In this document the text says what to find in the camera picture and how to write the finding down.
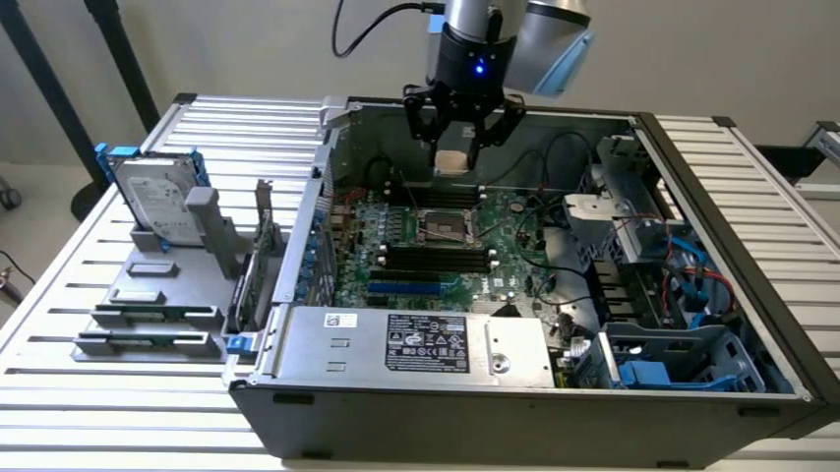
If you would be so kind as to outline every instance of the black metal stand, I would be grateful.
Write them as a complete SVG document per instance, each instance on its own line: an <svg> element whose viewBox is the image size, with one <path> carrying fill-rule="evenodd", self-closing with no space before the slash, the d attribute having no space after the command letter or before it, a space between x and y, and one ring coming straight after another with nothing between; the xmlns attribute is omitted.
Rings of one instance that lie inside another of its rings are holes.
<svg viewBox="0 0 840 472"><path fill-rule="evenodd" d="M122 81L128 89L136 113L140 115L143 128L146 128L147 133L151 133L160 121L160 114L155 107L155 100L152 99L151 91L148 91L134 50L131 49L128 35L122 27L119 5L116 0L84 0L84 4L103 32L103 38L116 62Z"/></svg>
<svg viewBox="0 0 840 472"><path fill-rule="evenodd" d="M79 192L76 192L73 200L69 202L69 212L73 213L73 216L79 221L88 216L101 196L103 193L93 182L85 185Z"/></svg>
<svg viewBox="0 0 840 472"><path fill-rule="evenodd" d="M84 194L85 202L93 202L95 204L99 197L105 192L108 179L105 178L103 169L100 169L100 166L96 163L93 143L91 142L88 132L84 129L81 120L79 119L79 115L73 109L73 105L67 98L67 93L64 93L61 83L55 76L49 62L43 55L39 41L29 29L27 19L21 14L17 0L0 0L0 23L3 24L3 28L9 35L15 49L17 50L24 64L27 65L29 74L39 85L40 93L43 94L43 98L47 100L55 119L64 130L69 144L73 146L76 154L79 155L81 165L84 165L88 175L91 176L91 180L93 180L93 182L83 188L81 191L79 191L76 197L73 197L73 201L76 201L76 199ZM76 212L73 210L73 216L76 216L79 220L84 219L85 215L87 213Z"/></svg>

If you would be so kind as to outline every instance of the motherboard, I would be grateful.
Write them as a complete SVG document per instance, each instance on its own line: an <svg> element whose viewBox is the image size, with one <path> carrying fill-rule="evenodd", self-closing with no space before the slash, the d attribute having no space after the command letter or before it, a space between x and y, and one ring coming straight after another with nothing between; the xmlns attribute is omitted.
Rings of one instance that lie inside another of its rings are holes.
<svg viewBox="0 0 840 472"><path fill-rule="evenodd" d="M407 199L397 191L349 195L334 206L335 305L482 314L514 306L526 317L553 314L534 298L550 271L521 258L546 262L540 218L525 218L541 199L409 192Z"/></svg>

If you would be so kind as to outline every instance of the white wall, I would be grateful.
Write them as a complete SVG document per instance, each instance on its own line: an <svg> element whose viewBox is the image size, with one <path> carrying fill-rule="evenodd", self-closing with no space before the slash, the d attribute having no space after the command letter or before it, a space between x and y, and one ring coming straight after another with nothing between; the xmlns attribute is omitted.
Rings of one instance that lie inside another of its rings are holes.
<svg viewBox="0 0 840 472"><path fill-rule="evenodd" d="M144 133L81 0L21 0L93 141ZM342 43L397 0L346 0ZM397 96L422 79L425 17L391 18L333 58L335 0L122 0L126 28L163 111L179 91L286 97ZM753 142L795 144L840 119L837 0L590 0L597 39L560 104L728 115ZM75 155L0 33L0 160Z"/></svg>

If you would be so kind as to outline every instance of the blue drive bracket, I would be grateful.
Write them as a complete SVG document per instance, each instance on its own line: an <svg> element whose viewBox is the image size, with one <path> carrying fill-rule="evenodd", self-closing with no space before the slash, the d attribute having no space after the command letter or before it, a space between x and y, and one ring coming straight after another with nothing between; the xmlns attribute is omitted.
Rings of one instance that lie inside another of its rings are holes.
<svg viewBox="0 0 840 472"><path fill-rule="evenodd" d="M625 362L618 366L618 375L622 385L634 389L729 391L737 383L733 375L722 376L708 383L672 382L665 365L652 361Z"/></svg>

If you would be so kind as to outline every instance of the blue latch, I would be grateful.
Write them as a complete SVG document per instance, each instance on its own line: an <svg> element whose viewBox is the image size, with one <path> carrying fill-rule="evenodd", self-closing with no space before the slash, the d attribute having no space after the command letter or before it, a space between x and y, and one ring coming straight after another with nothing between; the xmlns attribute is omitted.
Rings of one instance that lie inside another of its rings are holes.
<svg viewBox="0 0 840 472"><path fill-rule="evenodd" d="M231 336L227 340L227 353L236 354L243 357L256 356L256 352L251 350L254 339L248 336Z"/></svg>

